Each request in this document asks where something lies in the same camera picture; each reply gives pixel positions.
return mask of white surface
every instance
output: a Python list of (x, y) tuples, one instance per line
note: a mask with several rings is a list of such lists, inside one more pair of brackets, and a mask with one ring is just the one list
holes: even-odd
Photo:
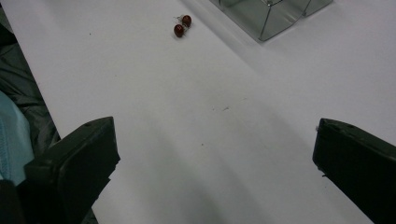
[(396, 144), (394, 0), (337, 0), (264, 44), (208, 1), (1, 3), (61, 136), (115, 118), (101, 224), (371, 223), (311, 157), (320, 118)]

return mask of light blue cloth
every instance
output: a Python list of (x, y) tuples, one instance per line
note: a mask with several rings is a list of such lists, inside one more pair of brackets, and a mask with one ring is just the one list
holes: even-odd
[(29, 123), (0, 91), (0, 179), (19, 185), (25, 179), (23, 166), (33, 158)]

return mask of red cherry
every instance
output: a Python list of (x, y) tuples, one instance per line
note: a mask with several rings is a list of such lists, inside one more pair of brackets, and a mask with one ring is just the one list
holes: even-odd
[(178, 24), (175, 26), (174, 32), (177, 37), (182, 37), (184, 35), (184, 27)]
[(187, 27), (190, 27), (191, 26), (191, 17), (189, 15), (183, 16), (183, 18), (181, 18), (181, 23), (185, 24)]

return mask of white table surface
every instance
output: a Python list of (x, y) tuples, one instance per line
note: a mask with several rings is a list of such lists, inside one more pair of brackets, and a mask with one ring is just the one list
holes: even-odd
[(396, 1), (335, 0), (264, 44), (207, 0), (0, 1), (60, 135), (115, 119), (99, 223), (371, 223), (312, 152), (320, 118), (396, 144)]

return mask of clear plastic box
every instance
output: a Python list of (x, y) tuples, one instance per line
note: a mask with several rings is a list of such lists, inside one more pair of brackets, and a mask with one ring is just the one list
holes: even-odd
[(253, 38), (265, 41), (332, 0), (210, 0)]

